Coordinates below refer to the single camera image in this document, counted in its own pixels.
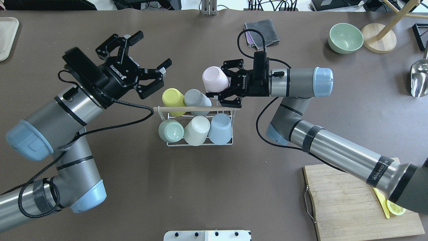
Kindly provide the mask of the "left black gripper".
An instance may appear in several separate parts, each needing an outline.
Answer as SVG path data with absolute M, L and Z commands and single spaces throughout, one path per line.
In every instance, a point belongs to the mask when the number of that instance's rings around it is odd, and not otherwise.
M 142 40 L 144 34 L 138 31 L 129 37 L 113 34 L 95 49 L 98 57 L 105 61 L 98 66 L 102 75 L 95 81 L 95 86 L 111 97 L 123 97 L 136 84 L 135 90 L 139 98 L 146 99 L 154 92 L 164 87 L 166 70 L 172 65 L 170 58 L 166 59 L 156 69 L 140 68 L 131 57 L 128 57 L 129 47 Z M 118 54 L 110 57 L 110 53 L 119 47 Z M 153 80 L 144 85 L 140 81 Z

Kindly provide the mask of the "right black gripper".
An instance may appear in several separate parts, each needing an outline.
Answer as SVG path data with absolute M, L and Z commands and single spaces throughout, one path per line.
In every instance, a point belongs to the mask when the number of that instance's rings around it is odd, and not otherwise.
M 222 107 L 227 108 L 241 108 L 242 97 L 255 96 L 252 93 L 251 80 L 253 78 L 253 70 L 244 70 L 244 60 L 235 59 L 224 61 L 223 73 L 231 78 L 231 93 L 227 91 L 222 92 L 206 92 L 208 98 L 216 99 Z M 238 71 L 234 72 L 230 69 L 237 68 Z

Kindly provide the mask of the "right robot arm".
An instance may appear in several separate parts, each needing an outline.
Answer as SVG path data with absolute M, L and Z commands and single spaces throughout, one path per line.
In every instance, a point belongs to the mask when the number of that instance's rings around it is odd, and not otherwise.
M 243 59 L 230 60 L 204 70 L 206 96 L 230 108 L 241 108 L 244 97 L 282 97 L 266 130 L 274 145 L 286 148 L 288 143 L 295 144 L 297 149 L 379 189 L 398 206 L 427 214 L 427 164 L 400 164 L 303 119 L 312 98 L 331 94 L 331 69 L 269 70 L 269 61 L 254 61 L 253 68 L 245 70 L 243 64 Z

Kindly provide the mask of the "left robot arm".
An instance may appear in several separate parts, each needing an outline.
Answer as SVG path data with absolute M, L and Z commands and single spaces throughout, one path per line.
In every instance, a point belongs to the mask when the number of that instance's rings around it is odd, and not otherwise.
M 128 91 L 136 90 L 141 99 L 164 86 L 166 69 L 171 59 L 154 69 L 141 68 L 128 50 L 143 38 L 143 32 L 120 37 L 113 34 L 95 52 L 104 61 L 95 65 L 79 48 L 66 51 L 65 72 L 76 81 L 73 87 L 26 119 L 6 134 L 7 142 L 23 157 L 41 161 L 52 155 L 58 175 L 38 179 L 35 174 L 26 183 L 1 195 L 1 232 L 20 226 L 31 219 L 42 218 L 70 207 L 74 213 L 85 212 L 106 199 L 86 135 L 87 124 L 114 103 L 139 108 L 122 102 Z

